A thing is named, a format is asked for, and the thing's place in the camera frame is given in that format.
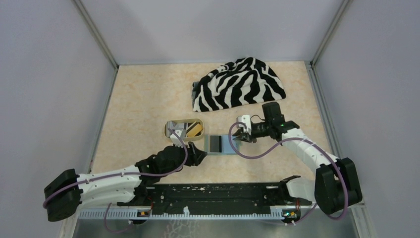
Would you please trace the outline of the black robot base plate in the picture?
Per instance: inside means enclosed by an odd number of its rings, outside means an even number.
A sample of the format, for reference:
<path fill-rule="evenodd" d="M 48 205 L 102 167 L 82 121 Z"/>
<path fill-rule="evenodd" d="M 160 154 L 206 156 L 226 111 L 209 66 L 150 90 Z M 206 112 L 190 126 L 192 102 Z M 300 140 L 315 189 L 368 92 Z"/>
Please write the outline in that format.
<path fill-rule="evenodd" d="M 151 207 L 157 215 L 180 214 L 185 207 L 193 215 L 268 214 L 272 206 L 296 205 L 279 182 L 154 184 L 134 194 L 131 201 L 117 205 Z"/>

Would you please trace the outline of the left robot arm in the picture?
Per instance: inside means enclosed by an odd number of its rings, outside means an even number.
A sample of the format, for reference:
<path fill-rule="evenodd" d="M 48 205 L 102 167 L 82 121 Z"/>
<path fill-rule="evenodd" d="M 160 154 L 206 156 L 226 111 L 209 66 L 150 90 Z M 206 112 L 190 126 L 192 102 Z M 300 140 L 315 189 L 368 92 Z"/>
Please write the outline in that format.
<path fill-rule="evenodd" d="M 170 145 L 128 167 L 100 173 L 77 174 L 68 169 L 44 189 L 43 208 L 50 222 L 64 220 L 76 211 L 102 205 L 142 206 L 147 204 L 147 188 L 184 166 L 198 166 L 207 152 L 193 142 L 185 147 Z"/>

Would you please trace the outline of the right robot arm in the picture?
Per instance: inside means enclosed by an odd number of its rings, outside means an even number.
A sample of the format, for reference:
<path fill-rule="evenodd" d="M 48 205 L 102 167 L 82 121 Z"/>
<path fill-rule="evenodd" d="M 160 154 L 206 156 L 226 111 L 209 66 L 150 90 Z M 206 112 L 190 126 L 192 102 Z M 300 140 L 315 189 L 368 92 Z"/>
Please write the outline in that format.
<path fill-rule="evenodd" d="M 250 115 L 237 117 L 229 129 L 229 143 L 242 141 L 255 143 L 257 139 L 269 137 L 277 143 L 259 156 L 240 156 L 257 159 L 267 155 L 281 145 L 293 152 L 315 175 L 314 180 L 291 176 L 279 183 L 279 199 L 292 204 L 298 199 L 314 202 L 324 214 L 343 211 L 362 201 L 363 195 L 357 169 L 350 158 L 339 157 L 326 152 L 309 139 L 300 126 L 292 120 L 286 121 L 277 102 L 262 105 L 263 120 L 252 122 Z"/>

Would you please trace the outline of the light blue card holder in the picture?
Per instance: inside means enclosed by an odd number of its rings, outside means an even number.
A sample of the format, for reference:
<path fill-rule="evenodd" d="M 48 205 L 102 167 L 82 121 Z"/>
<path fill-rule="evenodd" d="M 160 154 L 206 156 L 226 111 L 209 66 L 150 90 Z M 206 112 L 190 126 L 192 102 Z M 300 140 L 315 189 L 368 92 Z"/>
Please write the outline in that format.
<path fill-rule="evenodd" d="M 211 135 L 212 134 L 205 135 L 205 151 L 209 155 L 236 155 L 237 153 L 235 152 L 235 150 L 239 151 L 240 142 L 233 140 L 232 142 L 233 147 L 231 147 L 230 142 L 229 142 L 230 137 L 228 136 L 228 134 L 222 134 L 220 135 L 222 137 L 222 152 L 221 153 L 210 152 L 210 136 Z"/>

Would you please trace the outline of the black credit card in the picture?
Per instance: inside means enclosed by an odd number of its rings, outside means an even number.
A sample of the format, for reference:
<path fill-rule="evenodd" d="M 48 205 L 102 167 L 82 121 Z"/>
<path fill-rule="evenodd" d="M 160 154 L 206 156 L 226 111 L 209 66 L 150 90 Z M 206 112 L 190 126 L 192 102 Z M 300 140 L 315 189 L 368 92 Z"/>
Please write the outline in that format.
<path fill-rule="evenodd" d="M 222 152 L 222 137 L 220 135 L 210 136 L 210 152 L 212 153 Z"/>

